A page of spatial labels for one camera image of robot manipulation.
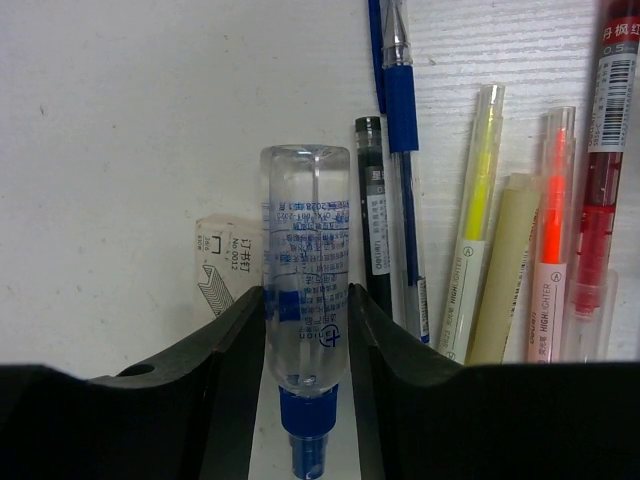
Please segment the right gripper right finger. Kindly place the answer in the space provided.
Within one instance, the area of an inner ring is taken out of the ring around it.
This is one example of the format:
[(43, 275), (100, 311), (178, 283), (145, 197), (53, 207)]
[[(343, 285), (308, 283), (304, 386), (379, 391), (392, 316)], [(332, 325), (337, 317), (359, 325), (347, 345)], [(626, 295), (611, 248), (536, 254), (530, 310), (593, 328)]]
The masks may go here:
[(348, 303), (365, 479), (635, 479), (635, 362), (462, 366), (353, 284)]

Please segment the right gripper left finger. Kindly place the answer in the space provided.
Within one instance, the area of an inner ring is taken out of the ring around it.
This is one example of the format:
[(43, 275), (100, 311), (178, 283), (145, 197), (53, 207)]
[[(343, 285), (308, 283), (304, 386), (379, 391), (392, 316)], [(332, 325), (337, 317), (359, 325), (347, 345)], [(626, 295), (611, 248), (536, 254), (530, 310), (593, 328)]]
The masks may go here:
[(5, 479), (244, 479), (265, 348), (262, 291), (115, 376), (1, 369)]

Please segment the clear glue bottle blue cap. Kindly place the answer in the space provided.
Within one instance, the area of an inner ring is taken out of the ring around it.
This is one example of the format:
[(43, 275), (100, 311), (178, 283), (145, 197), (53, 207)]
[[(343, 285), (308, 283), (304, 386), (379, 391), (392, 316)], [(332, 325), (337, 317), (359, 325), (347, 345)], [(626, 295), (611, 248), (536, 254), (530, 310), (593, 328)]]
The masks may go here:
[(260, 167), (267, 362), (292, 474), (319, 479), (348, 354), (350, 154), (276, 145)]

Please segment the blue clear highlighter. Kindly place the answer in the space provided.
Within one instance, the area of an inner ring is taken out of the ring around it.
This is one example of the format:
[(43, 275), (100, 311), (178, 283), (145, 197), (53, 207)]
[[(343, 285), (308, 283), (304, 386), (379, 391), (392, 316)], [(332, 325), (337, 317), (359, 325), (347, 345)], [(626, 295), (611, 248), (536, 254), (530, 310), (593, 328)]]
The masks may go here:
[(580, 362), (607, 359), (613, 312), (618, 288), (618, 274), (609, 270), (602, 285), (580, 285), (579, 293), (585, 300), (576, 301), (579, 326), (577, 347)]

